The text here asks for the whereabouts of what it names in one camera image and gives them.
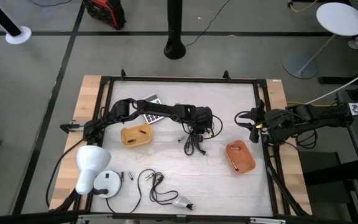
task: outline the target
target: wooden board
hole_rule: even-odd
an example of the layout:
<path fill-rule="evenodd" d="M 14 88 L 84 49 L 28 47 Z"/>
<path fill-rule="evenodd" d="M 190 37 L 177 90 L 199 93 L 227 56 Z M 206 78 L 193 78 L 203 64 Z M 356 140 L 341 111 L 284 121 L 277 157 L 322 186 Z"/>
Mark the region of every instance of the wooden board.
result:
<path fill-rule="evenodd" d="M 91 120 L 93 111 L 98 95 L 99 84 L 101 76 L 86 75 L 84 76 L 81 86 L 80 94 L 78 96 L 73 120 L 87 121 Z M 280 80 L 267 80 L 268 92 L 270 98 L 270 104 L 272 108 L 281 108 L 287 106 L 285 99 L 283 85 Z M 106 92 L 108 85 L 105 86 L 104 94 L 102 98 L 101 107 L 106 102 Z M 65 150 L 74 145 L 82 138 L 82 132 L 70 133 L 67 138 Z M 289 139 L 288 142 L 295 144 L 293 139 Z M 52 195 L 50 203 L 50 209 L 56 208 L 62 204 L 64 199 L 75 188 L 76 180 L 79 175 L 79 171 L 76 166 L 76 152 L 77 149 L 71 151 L 62 160 L 60 165 L 57 181 Z M 300 165 L 300 159 L 298 152 L 290 145 L 283 145 L 280 148 L 280 157 L 282 161 L 283 173 L 286 186 L 294 196 L 295 200 L 302 206 L 302 208 L 311 214 L 311 208 L 309 203 L 308 194 L 306 191 L 305 181 L 303 179 L 302 168 Z M 279 190 L 276 188 L 276 197 L 279 208 L 279 213 L 283 213 L 282 200 Z M 85 207 L 86 197 L 82 197 L 80 208 Z"/>

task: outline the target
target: white round table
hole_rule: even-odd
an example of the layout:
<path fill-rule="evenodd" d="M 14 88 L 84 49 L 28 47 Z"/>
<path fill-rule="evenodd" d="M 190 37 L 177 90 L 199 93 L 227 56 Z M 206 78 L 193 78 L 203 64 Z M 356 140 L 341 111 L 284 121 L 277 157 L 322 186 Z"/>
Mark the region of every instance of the white round table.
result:
<path fill-rule="evenodd" d="M 283 59 L 285 70 L 297 78 L 312 78 L 317 74 L 317 65 L 313 59 L 337 35 L 358 35 L 358 10 L 347 4 L 332 2 L 323 4 L 317 10 L 316 17 L 321 26 L 333 33 L 327 42 L 310 57 L 306 52 L 290 52 Z"/>

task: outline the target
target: gray floor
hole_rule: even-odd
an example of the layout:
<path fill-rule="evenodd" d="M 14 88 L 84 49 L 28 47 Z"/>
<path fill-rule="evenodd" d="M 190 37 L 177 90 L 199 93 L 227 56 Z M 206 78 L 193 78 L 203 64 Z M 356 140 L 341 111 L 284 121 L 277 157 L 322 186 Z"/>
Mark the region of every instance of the gray floor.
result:
<path fill-rule="evenodd" d="M 0 5 L 18 24 L 34 31 L 71 31 L 80 2 L 73 0 L 57 7 L 40 8 L 28 0 L 0 0 Z M 223 3 L 223 0 L 184 0 L 183 30 L 203 30 Z M 123 0 L 122 4 L 128 21 L 123 30 L 167 30 L 166 1 Z M 295 4 L 297 8 L 305 5 Z M 314 16 L 319 5 L 295 14 L 286 7 L 286 0 L 232 0 L 210 31 L 324 31 Z M 108 30 L 114 31 L 84 14 L 80 31 Z M 189 43 L 194 38 L 184 36 L 182 40 Z M 35 36 L 28 43 L 13 46 L 0 36 L 0 138 L 4 140 L 0 146 L 0 215 L 11 212 L 68 39 Z M 306 102 L 337 87 L 320 85 L 319 76 L 351 77 L 358 72 L 358 51 L 350 49 L 348 39 L 342 37 L 334 40 L 316 59 L 317 77 L 300 80 L 284 71 L 282 58 L 289 51 L 300 49 L 313 53 L 327 39 L 205 36 L 188 49 L 184 58 L 173 61 L 162 53 L 165 36 L 77 37 L 23 212 L 47 211 L 45 189 L 67 137 L 58 125 L 71 120 L 84 75 L 119 75 L 123 68 L 127 75 L 221 77 L 223 71 L 229 70 L 233 78 L 281 79 L 288 100 Z M 332 100 L 330 97 L 320 103 Z M 320 129 L 314 150 L 337 151 L 341 162 L 357 159 L 347 131 L 341 128 Z M 335 212 L 340 208 L 325 209 L 324 206 L 314 205 L 314 208 L 316 212 L 328 213 L 329 217 L 343 218 L 341 212 Z"/>

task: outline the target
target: orange container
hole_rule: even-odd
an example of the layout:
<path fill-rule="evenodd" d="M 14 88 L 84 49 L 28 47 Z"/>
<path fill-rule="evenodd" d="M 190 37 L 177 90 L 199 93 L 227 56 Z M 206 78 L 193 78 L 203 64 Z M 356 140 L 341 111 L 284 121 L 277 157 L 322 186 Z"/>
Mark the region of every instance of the orange container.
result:
<path fill-rule="evenodd" d="M 226 155 L 233 170 L 238 174 L 245 174 L 256 166 L 255 160 L 244 141 L 237 140 L 226 146 Z"/>
<path fill-rule="evenodd" d="M 121 129 L 121 142 L 125 147 L 135 147 L 149 143 L 153 138 L 149 124 Z"/>

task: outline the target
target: lamp shade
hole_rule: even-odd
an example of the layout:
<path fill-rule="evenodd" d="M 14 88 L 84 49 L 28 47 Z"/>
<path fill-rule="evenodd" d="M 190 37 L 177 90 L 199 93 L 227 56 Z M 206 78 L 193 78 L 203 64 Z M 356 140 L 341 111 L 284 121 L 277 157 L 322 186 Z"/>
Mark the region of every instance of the lamp shade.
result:
<path fill-rule="evenodd" d="M 81 146 L 77 152 L 77 167 L 80 170 L 75 190 L 80 195 L 92 191 L 96 176 L 104 170 L 111 159 L 110 152 L 98 146 Z"/>

